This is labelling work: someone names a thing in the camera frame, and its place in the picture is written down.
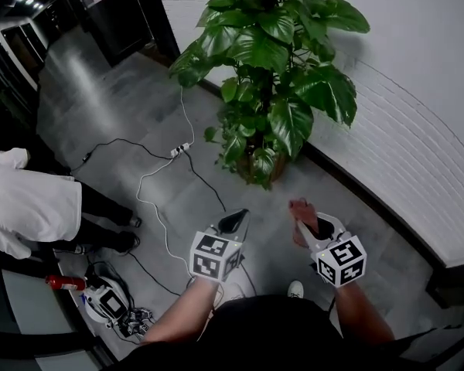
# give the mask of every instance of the hand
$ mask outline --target hand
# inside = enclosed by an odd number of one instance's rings
[[[308,203],[304,198],[301,198],[299,200],[291,200],[288,203],[288,209],[296,222],[294,236],[292,239],[295,244],[308,249],[309,246],[297,226],[297,222],[302,221],[306,226],[309,226],[312,230],[318,233],[318,217],[316,216],[315,207],[311,203]]]

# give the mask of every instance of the forearm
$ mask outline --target forearm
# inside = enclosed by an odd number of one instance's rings
[[[198,339],[213,308],[217,289],[218,283],[197,277],[149,329],[142,343]]]
[[[344,337],[350,335],[351,338],[368,345],[395,340],[390,326],[355,282],[338,288],[335,299]]]

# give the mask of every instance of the white sneaker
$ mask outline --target white sneaker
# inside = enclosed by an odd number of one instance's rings
[[[293,281],[287,290],[287,296],[290,298],[304,298],[304,287],[300,281]]]
[[[245,298],[242,287],[237,283],[228,283],[218,288],[217,296],[215,297],[215,308],[219,308],[222,304],[228,301]]]

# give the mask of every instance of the fiducial marker cube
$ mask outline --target fiducial marker cube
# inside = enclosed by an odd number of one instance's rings
[[[364,276],[366,262],[366,251],[356,236],[316,254],[318,273],[336,288]]]
[[[190,272],[211,281],[225,281],[239,266],[243,250],[242,242],[198,232],[191,246]]]

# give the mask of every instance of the black cable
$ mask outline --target black cable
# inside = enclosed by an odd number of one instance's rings
[[[112,330],[114,330],[115,335],[116,335],[117,338],[119,338],[121,341],[130,342],[132,345],[136,345],[136,346],[139,345],[137,342],[131,341],[131,340],[129,340],[129,339],[124,339],[124,338],[122,338],[122,337],[117,333],[117,331],[115,331],[115,327],[113,327]]]
[[[74,173],[76,170],[81,169],[84,166],[85,163],[86,163],[86,161],[83,161],[79,166],[77,166],[77,168],[71,169],[70,173]]]
[[[330,303],[330,306],[328,307],[328,317],[330,317],[330,313],[332,313],[332,309],[334,305],[335,305],[335,297],[333,297],[333,300]]]
[[[254,295],[258,296],[258,293],[256,292],[256,287],[253,284],[253,281],[251,280],[251,277],[249,276],[249,273],[246,271],[246,268],[244,267],[244,264],[241,263],[242,269],[244,269],[244,273],[247,276],[247,279],[249,280],[249,283],[251,283],[251,287],[253,288]]]
[[[157,281],[156,278],[155,278],[152,274],[150,274],[150,273],[146,270],[146,268],[143,267],[143,265],[139,262],[138,258],[137,258],[133,253],[131,253],[131,252],[129,251],[128,254],[129,254],[130,256],[132,256],[132,257],[136,260],[136,262],[137,262],[137,263],[139,264],[139,266],[143,269],[143,271],[146,272],[146,274],[147,274],[151,279],[153,279],[153,280],[156,282],[156,284],[157,284],[158,286],[160,286],[160,287],[162,287],[162,288],[165,288],[165,290],[167,290],[170,294],[174,294],[174,295],[176,295],[177,297],[180,297],[180,294],[177,294],[177,293],[173,292],[172,290],[169,290],[169,289],[166,288],[163,284],[161,284],[159,281]]]
[[[82,163],[77,166],[76,168],[74,169],[71,169],[70,172],[71,173],[74,173],[76,170],[79,170],[81,169],[84,164],[89,160],[89,158],[91,158],[92,154],[96,151],[96,149],[98,147],[100,147],[101,145],[111,145],[112,143],[116,142],[116,141],[125,141],[126,143],[129,143],[130,145],[138,145],[139,147],[142,147],[145,149],[145,151],[150,154],[152,157],[155,157],[155,158],[160,158],[160,159],[166,159],[167,161],[171,160],[171,158],[167,158],[167,157],[162,157],[161,155],[156,155],[156,154],[153,154],[151,151],[149,151],[144,145],[140,144],[140,143],[135,143],[133,141],[130,141],[130,140],[127,140],[127,139],[123,139],[123,138],[116,138],[112,141],[109,141],[108,143],[98,143],[97,145],[94,146],[94,148],[89,151],[84,157],[83,157],[83,161]]]
[[[198,175],[196,173],[196,171],[194,170],[194,166],[193,166],[193,159],[191,158],[191,156],[189,154],[187,154],[187,151],[185,151],[184,153],[187,155],[187,158],[189,159],[189,164],[191,165],[191,170],[193,171],[193,173],[196,176],[198,176],[203,183],[205,183],[208,187],[210,187],[213,190],[213,192],[215,192],[215,195],[217,196],[218,202],[220,202],[220,204],[222,205],[223,211],[226,212],[227,209],[225,209],[225,205],[223,204],[222,199],[220,199],[220,196],[218,195],[218,192],[215,190],[215,188],[213,188],[210,184],[208,184],[205,179],[203,179],[200,175]]]

